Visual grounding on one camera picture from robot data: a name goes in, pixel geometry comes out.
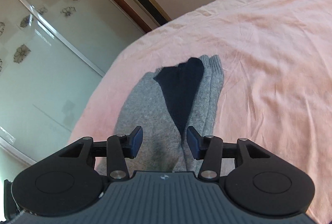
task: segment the gray knit fabric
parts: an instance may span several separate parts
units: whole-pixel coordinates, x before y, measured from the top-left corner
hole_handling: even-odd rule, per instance
[[[143,127],[143,142],[135,159],[126,159],[129,174],[134,170],[171,172],[183,159],[181,136],[166,107],[160,85],[146,73],[125,101],[115,126],[114,134],[129,134],[136,126]],[[106,159],[97,167],[106,175]]]
[[[204,74],[196,93],[187,122],[202,135],[212,135],[217,102],[223,85],[223,72],[217,55],[200,57]],[[134,170],[163,172],[194,171],[196,175],[203,161],[194,160],[186,141],[175,126],[166,107],[155,73],[146,73],[134,87],[120,112],[115,134],[129,134],[136,126],[143,127],[143,143],[135,159],[126,159],[129,173]],[[97,167],[106,175],[106,159]]]
[[[204,74],[196,93],[187,127],[193,126],[201,136],[206,136],[212,135],[217,102],[224,82],[224,74],[217,55],[211,58],[203,55],[200,57],[200,60],[204,65]],[[186,133],[184,133],[184,137],[185,140],[182,146],[187,171],[194,171],[198,175],[203,160],[197,161],[193,158],[187,144]]]

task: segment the pink bed sheet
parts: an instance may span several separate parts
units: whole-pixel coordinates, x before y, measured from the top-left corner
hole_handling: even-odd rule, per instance
[[[69,142],[106,140],[144,73],[203,54],[218,54],[225,73],[214,135],[247,137],[308,173],[307,214],[329,223],[332,0],[217,0],[146,34],[118,56]]]

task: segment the black sock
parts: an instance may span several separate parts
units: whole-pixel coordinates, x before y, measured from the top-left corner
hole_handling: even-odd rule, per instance
[[[204,65],[198,58],[177,67],[165,67],[154,78],[161,87],[167,110],[182,136],[190,115],[195,94],[203,77]]]

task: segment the pink blanket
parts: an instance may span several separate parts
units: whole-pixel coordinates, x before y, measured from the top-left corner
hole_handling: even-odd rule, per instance
[[[143,36],[101,81],[70,142],[113,134],[144,75],[203,54],[225,74],[214,135],[247,137],[308,173],[307,214],[332,220],[332,0],[217,0]]]

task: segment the gray ribbed panel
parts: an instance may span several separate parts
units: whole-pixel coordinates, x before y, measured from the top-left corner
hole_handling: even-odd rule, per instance
[[[232,205],[217,184],[198,181],[193,173],[137,172],[129,181],[112,183],[90,208],[57,218],[23,213],[15,224],[313,224],[306,215],[264,219]]]

